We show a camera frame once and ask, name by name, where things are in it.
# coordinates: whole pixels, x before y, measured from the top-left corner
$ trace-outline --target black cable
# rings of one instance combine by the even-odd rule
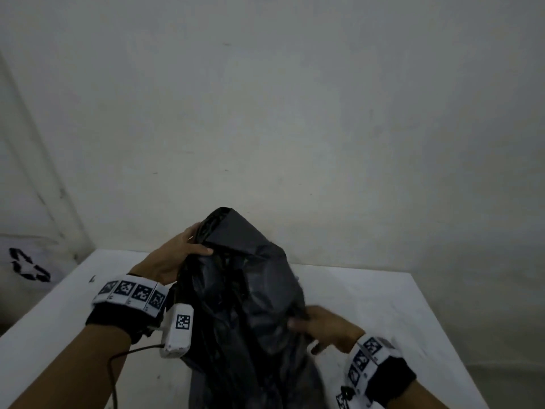
[[[107,369],[108,369],[108,376],[110,377],[110,385],[112,386],[113,409],[117,409],[117,391],[116,391],[116,378],[113,375],[112,361],[117,359],[118,357],[127,356],[128,354],[131,354],[131,353],[140,352],[146,349],[160,349],[161,347],[164,347],[164,346],[165,345],[153,345],[153,346],[140,347],[139,349],[129,350],[128,352],[114,354],[111,358],[108,359]]]

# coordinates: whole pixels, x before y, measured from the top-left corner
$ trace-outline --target person's left hand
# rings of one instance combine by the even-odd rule
[[[211,255],[213,253],[210,248],[189,242],[200,224],[200,222],[193,224],[183,233],[176,235],[152,251],[144,258],[144,261],[131,269],[131,274],[140,275],[163,285],[175,282],[178,268],[189,254]]]

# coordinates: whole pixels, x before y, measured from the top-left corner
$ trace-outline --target garbage bag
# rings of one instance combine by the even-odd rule
[[[204,373],[208,408],[326,408],[307,336],[287,329],[305,317],[303,290],[282,248],[231,208],[218,208],[194,242],[168,303],[194,308],[191,348],[182,360]]]

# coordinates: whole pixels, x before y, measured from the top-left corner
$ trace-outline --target table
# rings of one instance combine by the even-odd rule
[[[96,250],[0,337],[0,409],[9,407],[83,328],[102,284],[128,272],[145,256]],[[391,339],[419,381],[450,409],[487,408],[410,274],[297,264],[292,268],[308,304],[320,304]],[[160,343],[160,335],[155,332],[133,347]],[[316,362],[328,385],[338,376],[344,357],[330,347]],[[187,408],[190,379],[191,371],[178,359],[161,359],[154,349],[132,354],[117,383],[119,407]],[[334,392],[328,391],[332,402]]]

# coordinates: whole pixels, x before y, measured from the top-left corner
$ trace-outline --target hand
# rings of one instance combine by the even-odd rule
[[[176,235],[155,251],[152,251],[144,258],[144,261],[131,269],[131,274],[140,275],[163,285],[175,282],[178,276],[178,268],[189,254],[211,255],[214,252],[201,244],[189,242],[197,232],[200,224],[200,222],[193,224],[183,233]]]
[[[318,344],[311,353],[318,354],[329,345],[334,345],[343,353],[350,353],[356,341],[365,334],[357,325],[320,306],[308,306],[306,312],[309,320],[290,318],[288,328],[298,333],[307,333],[314,337]]]

